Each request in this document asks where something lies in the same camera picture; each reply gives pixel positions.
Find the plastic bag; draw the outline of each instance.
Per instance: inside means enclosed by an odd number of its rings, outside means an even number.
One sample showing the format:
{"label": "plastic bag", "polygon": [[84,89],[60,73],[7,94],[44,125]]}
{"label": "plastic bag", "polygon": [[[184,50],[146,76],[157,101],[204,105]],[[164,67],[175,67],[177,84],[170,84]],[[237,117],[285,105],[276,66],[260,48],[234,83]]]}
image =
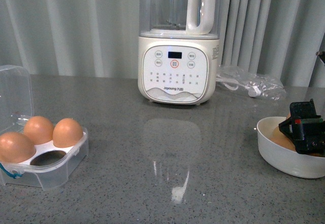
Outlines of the plastic bag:
{"label": "plastic bag", "polygon": [[279,79],[245,72],[239,67],[220,66],[216,85],[252,98],[276,101],[286,97],[283,84]]}

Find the curtain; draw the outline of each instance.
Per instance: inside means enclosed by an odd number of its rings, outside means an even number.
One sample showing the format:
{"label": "curtain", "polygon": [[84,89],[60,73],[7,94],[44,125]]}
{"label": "curtain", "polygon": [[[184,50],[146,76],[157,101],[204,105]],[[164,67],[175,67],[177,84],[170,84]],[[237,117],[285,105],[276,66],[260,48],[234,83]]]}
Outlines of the curtain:
{"label": "curtain", "polygon": [[[325,87],[325,0],[222,0],[219,63]],[[0,65],[137,78],[139,0],[0,0]]]}
{"label": "curtain", "polygon": [[229,0],[222,64],[325,87],[325,0]]}

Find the brand logo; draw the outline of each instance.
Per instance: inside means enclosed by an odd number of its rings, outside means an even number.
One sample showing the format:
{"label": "brand logo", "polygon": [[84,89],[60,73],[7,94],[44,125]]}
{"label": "brand logo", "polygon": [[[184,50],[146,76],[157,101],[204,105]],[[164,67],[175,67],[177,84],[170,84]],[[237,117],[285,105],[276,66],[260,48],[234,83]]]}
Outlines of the brand logo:
{"label": "brand logo", "polygon": [[179,90],[179,91],[183,91],[183,88],[172,88],[172,87],[165,87],[164,90]]}

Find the button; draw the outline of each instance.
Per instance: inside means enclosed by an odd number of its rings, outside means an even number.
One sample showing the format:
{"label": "button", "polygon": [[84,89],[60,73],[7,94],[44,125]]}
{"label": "button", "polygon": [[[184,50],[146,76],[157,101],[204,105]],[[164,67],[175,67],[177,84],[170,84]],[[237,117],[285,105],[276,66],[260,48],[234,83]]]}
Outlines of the button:
{"label": "button", "polygon": [[187,63],[187,67],[190,68],[190,69],[194,68],[194,67],[195,67],[195,62],[192,61],[192,60],[190,60],[190,61]]}
{"label": "button", "polygon": [[190,60],[194,60],[194,59],[195,59],[195,53],[194,53],[194,52],[190,52],[190,53],[188,54],[188,59],[190,59]]}
{"label": "button", "polygon": [[177,60],[172,60],[172,61],[171,61],[171,67],[172,67],[172,68],[177,68],[178,65],[179,65],[179,63],[178,63]]}
{"label": "button", "polygon": [[163,62],[159,59],[155,60],[154,63],[157,67],[160,67],[163,64]]}
{"label": "button", "polygon": [[160,51],[160,50],[157,50],[155,53],[154,53],[155,57],[157,58],[161,58],[163,56],[163,53]]}

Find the blender jar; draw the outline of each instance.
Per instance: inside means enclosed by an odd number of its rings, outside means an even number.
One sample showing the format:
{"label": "blender jar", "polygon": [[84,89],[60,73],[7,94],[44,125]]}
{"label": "blender jar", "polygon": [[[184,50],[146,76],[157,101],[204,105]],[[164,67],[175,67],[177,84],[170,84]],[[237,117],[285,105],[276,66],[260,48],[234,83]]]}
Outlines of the blender jar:
{"label": "blender jar", "polygon": [[140,0],[140,36],[218,39],[220,0]]}

